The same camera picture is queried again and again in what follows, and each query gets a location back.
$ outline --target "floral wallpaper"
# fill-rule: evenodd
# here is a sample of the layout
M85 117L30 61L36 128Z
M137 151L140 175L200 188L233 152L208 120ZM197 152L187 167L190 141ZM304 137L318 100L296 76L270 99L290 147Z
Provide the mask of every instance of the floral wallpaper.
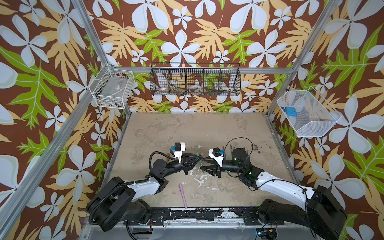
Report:
M70 0L0 0L0 210L100 69ZM124 124L91 103L7 239L77 239Z
M106 57L115 66L149 66L155 62L180 66L180 62L185 62L189 63L185 66L239 63L241 67L290 67L326 1L92 0L84 3ZM162 97L150 94L148 74L135 75L137 86L129 99L132 112L264 112L284 79L247 74L242 78L238 97Z
M324 137L298 138L270 116L302 184L330 187L348 213L340 240L384 238L382 0L347 0L333 12L290 90L313 87L343 116Z

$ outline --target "black wire basket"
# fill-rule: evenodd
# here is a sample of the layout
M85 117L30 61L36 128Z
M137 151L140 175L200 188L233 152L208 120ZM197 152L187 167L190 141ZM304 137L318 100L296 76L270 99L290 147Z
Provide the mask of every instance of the black wire basket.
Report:
M231 95L240 94L240 64L199 63L198 67L172 67L151 63L152 95Z

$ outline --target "concrete floor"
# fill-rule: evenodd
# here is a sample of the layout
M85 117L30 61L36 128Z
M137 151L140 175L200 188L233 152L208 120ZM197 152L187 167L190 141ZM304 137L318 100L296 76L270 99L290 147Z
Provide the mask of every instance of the concrete floor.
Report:
M247 137L254 146L251 163L282 179L291 180L280 158L269 128L262 114L133 114L124 134L111 176L123 180L143 179L149 173L148 158L153 151L169 153L175 142L185 142L186 151L208 156L211 148L225 146L235 137ZM246 139L232 141L233 147L245 147ZM154 162L161 157L156 154ZM222 174L219 179L197 164L184 172L167 176L167 187L159 194L142 197L152 207L182 207L178 185L183 185L187 205L190 207L258 206L265 199L281 203L288 201L261 190L251 192L239 179Z

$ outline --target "pink pen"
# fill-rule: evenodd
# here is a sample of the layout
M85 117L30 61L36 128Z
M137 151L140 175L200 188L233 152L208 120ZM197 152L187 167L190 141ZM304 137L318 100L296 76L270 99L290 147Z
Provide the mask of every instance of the pink pen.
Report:
M183 186L181 185L181 183L179 184L179 190L180 190L180 193L181 193L181 197L183 198L184 207L185 207L186 209L188 209L188 208L187 208L187 202L185 201L185 196L184 196Z

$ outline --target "white wire basket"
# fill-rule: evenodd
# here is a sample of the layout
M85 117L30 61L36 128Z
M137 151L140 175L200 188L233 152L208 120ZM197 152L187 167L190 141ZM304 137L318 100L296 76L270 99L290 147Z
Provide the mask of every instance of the white wire basket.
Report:
M287 91L277 100L280 108L295 108L295 117L282 112L297 137L323 137L342 116L321 94L313 89L315 96L310 90Z
M96 80L92 96L97 106L124 109L135 82L133 72L110 68Z

